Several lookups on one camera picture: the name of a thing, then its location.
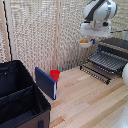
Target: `container handle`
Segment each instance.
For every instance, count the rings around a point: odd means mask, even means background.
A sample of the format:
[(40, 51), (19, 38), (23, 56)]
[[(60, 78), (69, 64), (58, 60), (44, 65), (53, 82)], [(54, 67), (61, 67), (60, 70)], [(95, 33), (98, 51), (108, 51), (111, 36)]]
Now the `container handle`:
[(38, 128), (44, 128), (44, 121), (38, 122)]

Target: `white base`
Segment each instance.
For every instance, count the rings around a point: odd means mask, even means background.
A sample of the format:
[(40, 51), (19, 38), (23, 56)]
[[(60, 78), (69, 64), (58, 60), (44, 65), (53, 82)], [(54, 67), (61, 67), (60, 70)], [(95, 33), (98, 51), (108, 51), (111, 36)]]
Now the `white base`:
[(92, 28), (89, 23), (81, 24), (81, 35), (97, 36), (97, 37), (109, 37), (111, 32), (111, 27), (100, 27)]
[(120, 118), (110, 128), (128, 128), (128, 103)]

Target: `black storage bin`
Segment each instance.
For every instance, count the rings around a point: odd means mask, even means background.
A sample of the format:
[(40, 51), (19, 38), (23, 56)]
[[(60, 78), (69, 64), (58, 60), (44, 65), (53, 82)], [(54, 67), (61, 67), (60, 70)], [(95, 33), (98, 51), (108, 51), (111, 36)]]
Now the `black storage bin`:
[(0, 128), (49, 128), (50, 110), (21, 61), (0, 64)]

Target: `dish rack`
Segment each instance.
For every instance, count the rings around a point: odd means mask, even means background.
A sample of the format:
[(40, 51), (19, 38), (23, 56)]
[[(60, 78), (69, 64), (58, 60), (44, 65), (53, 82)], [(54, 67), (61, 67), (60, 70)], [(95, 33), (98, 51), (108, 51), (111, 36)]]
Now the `dish rack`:
[(128, 63), (127, 44), (128, 41), (117, 38), (102, 40), (97, 52), (80, 66), (80, 70), (109, 84), (112, 79), (122, 76), (123, 68)]

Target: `white cylinder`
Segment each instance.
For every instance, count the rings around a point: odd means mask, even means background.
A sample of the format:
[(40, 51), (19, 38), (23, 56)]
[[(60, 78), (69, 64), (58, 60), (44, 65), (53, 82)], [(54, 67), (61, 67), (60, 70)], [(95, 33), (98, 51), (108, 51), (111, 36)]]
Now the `white cylinder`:
[(126, 64), (126, 66), (124, 67), (122, 77), (125, 84), (128, 86), (128, 64)]

